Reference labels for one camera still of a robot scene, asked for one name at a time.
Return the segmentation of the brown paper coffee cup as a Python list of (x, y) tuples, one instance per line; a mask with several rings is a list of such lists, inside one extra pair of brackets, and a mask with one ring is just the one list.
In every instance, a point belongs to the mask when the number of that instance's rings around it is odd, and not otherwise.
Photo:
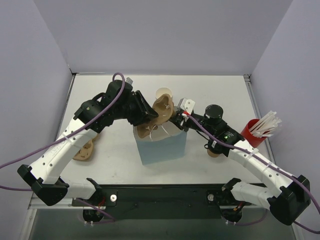
[(214, 153), (211, 150), (207, 149), (207, 154), (211, 157), (211, 158), (217, 158), (219, 157), (220, 154)]

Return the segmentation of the stack of brown paper cups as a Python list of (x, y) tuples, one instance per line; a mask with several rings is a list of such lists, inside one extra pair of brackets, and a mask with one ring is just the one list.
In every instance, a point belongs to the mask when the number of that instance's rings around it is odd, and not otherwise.
[(169, 95), (170, 98), (173, 97), (172, 90), (168, 87), (160, 87), (155, 92), (155, 98), (159, 99), (162, 95)]

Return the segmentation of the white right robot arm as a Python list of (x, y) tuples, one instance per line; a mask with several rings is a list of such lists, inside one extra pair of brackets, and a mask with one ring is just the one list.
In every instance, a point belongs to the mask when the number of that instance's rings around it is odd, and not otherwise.
[(303, 175), (294, 176), (264, 157), (239, 132), (222, 118), (219, 105), (209, 105), (204, 115), (189, 107), (175, 107), (170, 121), (179, 129), (193, 129), (209, 138), (207, 150), (234, 160), (257, 177), (263, 187), (234, 178), (222, 188), (227, 204), (247, 202), (263, 207), (282, 224), (291, 225), (311, 203), (310, 182)]

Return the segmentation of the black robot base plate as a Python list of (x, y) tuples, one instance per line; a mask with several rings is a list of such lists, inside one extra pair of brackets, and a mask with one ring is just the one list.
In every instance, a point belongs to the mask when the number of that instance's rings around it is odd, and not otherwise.
[(219, 219), (241, 204), (225, 196), (223, 184), (104, 184), (87, 202), (116, 220)]

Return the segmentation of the red plastic cup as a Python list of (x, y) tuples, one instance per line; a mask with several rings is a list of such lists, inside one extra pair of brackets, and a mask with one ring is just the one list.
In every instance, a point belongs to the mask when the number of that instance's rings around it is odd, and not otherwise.
[(264, 140), (267, 139), (267, 137), (255, 137), (249, 131), (249, 129), (258, 121), (259, 119), (257, 118), (250, 120), (240, 133), (254, 148), (257, 148)]

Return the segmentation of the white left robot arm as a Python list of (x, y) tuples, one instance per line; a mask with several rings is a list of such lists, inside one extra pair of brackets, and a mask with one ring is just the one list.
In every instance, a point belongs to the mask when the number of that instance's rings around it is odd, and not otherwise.
[(21, 165), (17, 172), (47, 206), (65, 197), (81, 198), (95, 206), (102, 199), (100, 186), (91, 178), (80, 182), (61, 178), (62, 171), (85, 144), (115, 120), (126, 119), (136, 127), (157, 117), (140, 91), (133, 91), (130, 83), (114, 80), (106, 92), (82, 103), (59, 136), (58, 144), (32, 164)]

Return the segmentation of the light blue paper bag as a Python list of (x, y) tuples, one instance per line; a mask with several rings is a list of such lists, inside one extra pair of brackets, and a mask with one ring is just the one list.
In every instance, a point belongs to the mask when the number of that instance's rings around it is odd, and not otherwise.
[(149, 165), (184, 157), (187, 132), (177, 128), (172, 122), (155, 127), (144, 138), (138, 136), (138, 128), (133, 128), (140, 160)]

